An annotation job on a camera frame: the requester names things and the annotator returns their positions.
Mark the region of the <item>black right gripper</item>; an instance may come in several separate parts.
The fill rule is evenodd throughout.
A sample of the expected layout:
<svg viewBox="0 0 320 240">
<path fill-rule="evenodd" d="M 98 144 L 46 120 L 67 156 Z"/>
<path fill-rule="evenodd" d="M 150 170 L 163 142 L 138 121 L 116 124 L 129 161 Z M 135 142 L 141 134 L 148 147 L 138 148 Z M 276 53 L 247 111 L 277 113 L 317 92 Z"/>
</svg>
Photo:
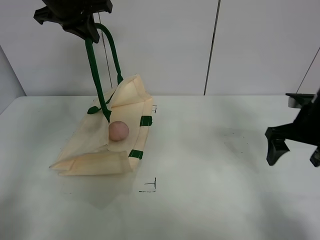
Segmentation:
<svg viewBox="0 0 320 240">
<path fill-rule="evenodd" d="M 295 123 L 298 125 L 301 142 L 314 145 L 316 149 L 310 157 L 314 167 L 320 166 L 320 90 L 314 94 L 286 93 L 288 107 L 301 109 Z M 288 123 L 280 126 L 268 127 L 265 132 L 267 138 L 266 160 L 270 166 L 274 166 L 279 158 L 290 149 L 286 140 L 295 140 L 294 124 Z"/>
</svg>

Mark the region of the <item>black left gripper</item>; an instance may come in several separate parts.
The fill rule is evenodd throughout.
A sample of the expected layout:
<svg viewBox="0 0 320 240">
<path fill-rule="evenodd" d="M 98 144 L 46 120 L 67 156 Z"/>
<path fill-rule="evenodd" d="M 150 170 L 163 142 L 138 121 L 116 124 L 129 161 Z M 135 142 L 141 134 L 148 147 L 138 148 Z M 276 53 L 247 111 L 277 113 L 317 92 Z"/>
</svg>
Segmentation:
<svg viewBox="0 0 320 240">
<path fill-rule="evenodd" d="M 33 18 L 41 25 L 44 22 L 63 24 L 63 19 L 87 16 L 94 13 L 112 12 L 110 0 L 43 0 L 47 7 L 37 9 Z M 71 24 L 63 24 L 65 32 L 74 34 L 84 40 L 90 39 L 98 43 L 100 35 L 93 17 L 81 19 Z"/>
</svg>

